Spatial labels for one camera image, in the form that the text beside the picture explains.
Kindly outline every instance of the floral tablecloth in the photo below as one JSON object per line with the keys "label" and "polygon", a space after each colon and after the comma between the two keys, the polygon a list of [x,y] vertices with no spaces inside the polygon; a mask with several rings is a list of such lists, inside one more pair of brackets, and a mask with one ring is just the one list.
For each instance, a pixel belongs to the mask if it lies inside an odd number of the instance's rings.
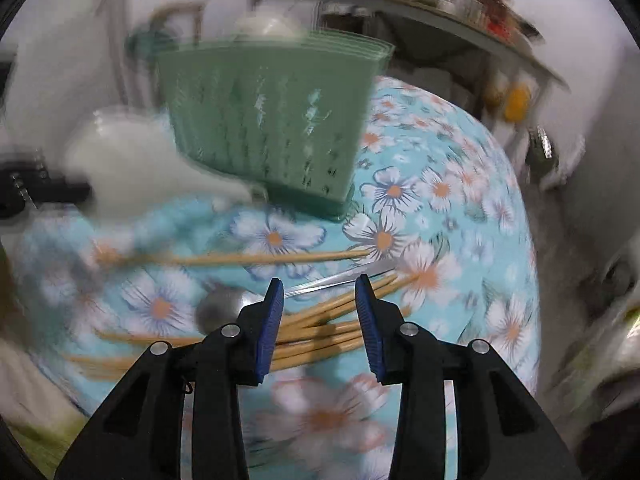
{"label": "floral tablecloth", "polygon": [[[34,359],[92,413],[113,384],[89,380],[64,355],[131,353],[126,344],[98,338],[95,328],[195,334],[193,312],[206,294],[204,279],[264,293],[272,276],[297,285],[390,256],[419,279],[388,300],[410,306],[410,319],[440,339],[466,344],[486,338],[533,391],[539,353],[534,249],[516,178],[484,126],[433,94],[380,78],[354,180],[354,200],[341,223],[271,207],[228,208],[212,197],[180,199],[117,230],[97,230],[73,209],[40,216],[12,261],[38,343]],[[185,255],[371,252],[357,262],[108,273],[95,260],[97,250],[167,247]],[[291,298],[286,310],[343,291]],[[452,385],[445,390],[447,478],[455,478]],[[400,389],[376,383],[363,349],[275,372],[261,387],[242,389],[240,398],[252,478],[386,478]],[[187,407],[183,480],[190,477],[190,420]]]}

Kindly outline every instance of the bundle of chopsticks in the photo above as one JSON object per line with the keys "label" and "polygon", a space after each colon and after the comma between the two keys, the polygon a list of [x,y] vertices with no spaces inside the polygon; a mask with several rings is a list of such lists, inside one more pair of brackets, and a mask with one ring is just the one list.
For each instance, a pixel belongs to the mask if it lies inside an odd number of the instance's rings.
{"label": "bundle of chopsticks", "polygon": [[[351,254],[356,251],[343,251]],[[399,278],[395,273],[371,283],[377,298],[383,298],[415,281],[416,276]],[[293,368],[331,358],[343,352],[360,348],[364,343],[357,319],[332,322],[355,310],[354,291],[322,301],[315,306],[295,314],[283,316],[276,339],[276,348],[271,361],[271,371]],[[131,356],[95,358],[69,355],[66,358],[79,365],[82,373],[94,380],[117,381],[142,354],[144,348],[155,341],[164,340],[172,346],[184,346],[202,341],[203,336],[160,337],[153,334],[133,335],[129,333],[97,332],[100,338],[126,342],[139,347],[139,352]]]}

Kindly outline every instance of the green basket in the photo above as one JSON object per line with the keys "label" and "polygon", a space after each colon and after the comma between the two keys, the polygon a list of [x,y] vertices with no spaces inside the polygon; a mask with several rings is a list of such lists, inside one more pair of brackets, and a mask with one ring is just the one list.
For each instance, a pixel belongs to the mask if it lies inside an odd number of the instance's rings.
{"label": "green basket", "polygon": [[266,185],[271,202],[340,219],[374,77],[393,47],[334,31],[219,40],[158,56],[178,150]]}

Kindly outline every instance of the spoon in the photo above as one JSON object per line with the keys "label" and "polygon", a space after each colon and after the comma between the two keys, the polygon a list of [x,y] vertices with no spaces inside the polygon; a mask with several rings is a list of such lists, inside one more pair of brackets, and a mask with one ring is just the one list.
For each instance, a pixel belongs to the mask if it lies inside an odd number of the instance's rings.
{"label": "spoon", "polygon": [[[396,263],[388,259],[352,267],[326,278],[288,288],[284,291],[284,297],[289,298],[331,286],[353,283],[361,274],[368,274],[372,278],[395,267]],[[216,281],[202,285],[209,289],[209,293],[196,306],[194,316],[198,330],[203,334],[209,334],[223,325],[233,323],[244,307],[264,299],[260,294],[255,294],[241,286],[225,285]]]}

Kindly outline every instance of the gray floor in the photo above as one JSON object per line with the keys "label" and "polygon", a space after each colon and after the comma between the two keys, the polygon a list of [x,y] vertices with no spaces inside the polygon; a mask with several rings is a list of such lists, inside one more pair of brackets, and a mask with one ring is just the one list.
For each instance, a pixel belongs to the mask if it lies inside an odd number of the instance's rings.
{"label": "gray floor", "polygon": [[[538,402],[555,420],[562,407],[550,386],[567,347],[586,325],[584,307],[577,285],[594,268],[594,258],[584,240],[572,234],[562,221],[558,192],[540,192],[535,186],[522,185],[529,227],[536,247],[540,287],[540,323],[542,349],[538,377]],[[582,429],[581,421],[558,426],[570,447],[574,447]]]}

